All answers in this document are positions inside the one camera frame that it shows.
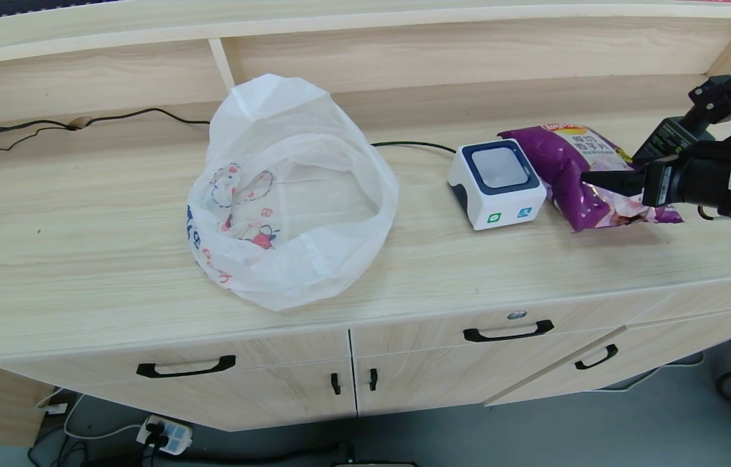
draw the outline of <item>cabinet door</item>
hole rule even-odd
[[[543,372],[504,390],[487,405],[593,390],[731,338],[731,311],[683,321],[625,326]]]
[[[350,358],[69,389],[226,431],[356,416]]]
[[[611,329],[354,359],[360,416],[477,404]]]

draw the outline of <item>wooden countertop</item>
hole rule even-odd
[[[0,18],[0,62],[120,45],[525,18],[727,18],[692,0],[149,0]]]
[[[632,152],[660,119],[685,112],[685,92],[699,79],[511,82],[505,91],[501,83],[453,92],[433,86],[337,101],[374,142],[457,146],[567,121]],[[564,104],[560,92],[569,97]],[[197,118],[212,110],[176,112]],[[206,145],[205,129],[144,115],[77,133],[46,131],[0,152],[0,361],[347,328],[731,277],[731,221],[702,222],[682,206],[685,224],[572,234],[546,206],[537,221],[477,233],[446,189],[450,154],[393,147],[381,152],[400,180],[400,205],[371,268],[336,298],[273,313],[220,289],[193,263],[184,205]]]

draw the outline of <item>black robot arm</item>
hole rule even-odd
[[[688,113],[664,119],[635,153],[637,171],[584,172],[582,181],[620,195],[641,193],[647,206],[690,203],[731,217],[731,135],[716,141],[706,131],[731,120],[731,76],[710,77],[689,97]]]

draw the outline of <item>gray floor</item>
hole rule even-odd
[[[716,396],[714,378],[731,370],[731,345],[706,351],[695,367],[662,369],[632,391],[582,393],[492,409],[463,406],[392,416],[225,433],[194,427],[194,452],[271,455],[334,440],[354,443],[359,459],[416,461],[420,467],[731,467],[731,405]],[[99,434],[142,422],[141,411],[86,398],[69,428]],[[134,431],[91,441],[93,458],[137,449]],[[35,457],[47,466],[62,437]],[[80,465],[75,455],[67,465]],[[328,467],[341,456],[300,459],[286,467]],[[30,463],[25,449],[0,446],[0,466]],[[158,459],[155,465],[193,467]]]

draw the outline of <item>drawer handle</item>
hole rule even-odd
[[[615,346],[614,344],[610,344],[609,346],[606,346],[605,348],[608,351],[608,357],[602,358],[601,360],[597,361],[596,363],[592,365],[585,365],[584,361],[576,361],[575,367],[578,370],[587,370],[588,368],[593,368],[594,366],[601,365],[602,363],[605,363],[605,361],[610,360],[613,357],[616,357],[616,354],[619,352],[619,348]]]
[[[195,375],[207,375],[208,373],[223,372],[223,370],[229,370],[235,366],[235,355],[224,355],[218,359],[218,363],[212,368],[207,370],[197,370],[197,372],[182,372],[182,373],[169,373],[164,375],[158,373],[155,368],[158,365],[156,363],[141,363],[138,365],[137,374],[140,376],[146,376],[146,378],[177,378],[179,376],[195,376]]]
[[[330,387],[333,388],[333,393],[335,395],[339,396],[342,394],[342,387],[339,385],[339,373],[331,373]]]
[[[370,387],[371,390],[377,390],[377,379],[379,379],[377,369],[371,368],[371,381],[368,382],[368,387]]]
[[[504,336],[504,337],[486,337],[482,336],[481,332],[477,328],[464,329],[463,338],[469,342],[497,342],[497,341],[511,341],[513,339],[523,339],[524,337],[533,337],[546,334],[547,332],[555,329],[553,322],[549,319],[542,319],[535,323],[535,332],[529,332],[528,334],[518,334],[517,336]]]

